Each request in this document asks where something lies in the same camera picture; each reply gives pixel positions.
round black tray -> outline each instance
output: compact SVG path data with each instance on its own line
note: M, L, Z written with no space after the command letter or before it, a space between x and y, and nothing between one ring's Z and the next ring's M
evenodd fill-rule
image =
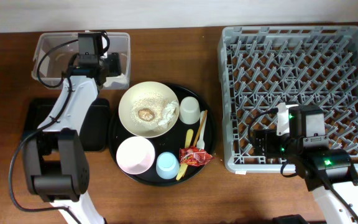
M197 95L195 92L176 84L166 83L168 87L170 87L178 97L179 102L184 99L184 97L192 96L198 100L200 104L200 110L208 110L205 132L204 132L204 142L205 142L205 151L209 154L212 154L216 144L216 123L214 120L214 116L212 114L211 109L205 103L205 101ZM163 152L172 152L177 159L179 160L179 151L181 148L185 147L185 138L186 132L188 129L192 129L194 131L193 139L191 143L194 142L194 138L196 136L197 130L200 126L200 122L197 122L192 125L184 124L178 119L175 125L162 136L156 138L149 138L151 143L155 148L155 159L152 167L144 172L143 174L131 175L125 173L128 177L148 185L154 186L170 186L174 184L182 183L194 175L196 175L204 166L194 167L188 166L186 174L179 181L176 178L165 180L158 176L157 171L155 170L155 163L157 161L158 156ZM114 162L117 164L116 153L118 146L127 138L134 136L130 132L128 132L123 125L121 124L118 117L118 110L114 113L109 126L108 132L108 140L109 140L109 150L111 157L114 159Z

light blue cup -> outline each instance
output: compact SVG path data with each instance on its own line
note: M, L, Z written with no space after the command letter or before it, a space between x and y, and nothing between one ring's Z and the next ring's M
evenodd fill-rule
M163 152L157 158L157 174L163 179L172 179L178 175L179 162L171 152Z

robotic arm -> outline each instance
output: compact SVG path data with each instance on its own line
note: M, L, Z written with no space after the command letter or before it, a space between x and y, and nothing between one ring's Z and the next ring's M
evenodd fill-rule
M296 173L284 176L305 180L328 224L358 223L358 175L345 150L329 148L323 111L318 106L280 103L266 113L277 114L278 126L254 130L255 152L294 164Z
M106 48L103 48L102 37L106 39ZM72 56L63 74L63 88L57 102L23 148L25 178L29 192L59 209L67 223L102 224L106 220L97 213L87 191L89 165L78 136L88 108L106 77L120 75L121 68L117 53L106 54L109 47L106 33L79 33L78 46L79 52ZM60 154L59 161L44 159L55 151ZM22 208L12 191L11 197L19 209L27 212L54 209Z

red wrapper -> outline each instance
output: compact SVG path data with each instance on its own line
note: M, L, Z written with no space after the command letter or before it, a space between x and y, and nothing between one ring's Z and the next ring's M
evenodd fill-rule
M189 166L202 166L207 164L213 157L204 149L198 149L190 146L186 149L180 149L180 164Z

pink bowl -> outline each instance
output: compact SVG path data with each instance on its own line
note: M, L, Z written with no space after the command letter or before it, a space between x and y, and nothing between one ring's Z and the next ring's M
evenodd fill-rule
M143 137L131 137L123 141L116 154L118 166L128 174L141 174L154 163L153 144Z

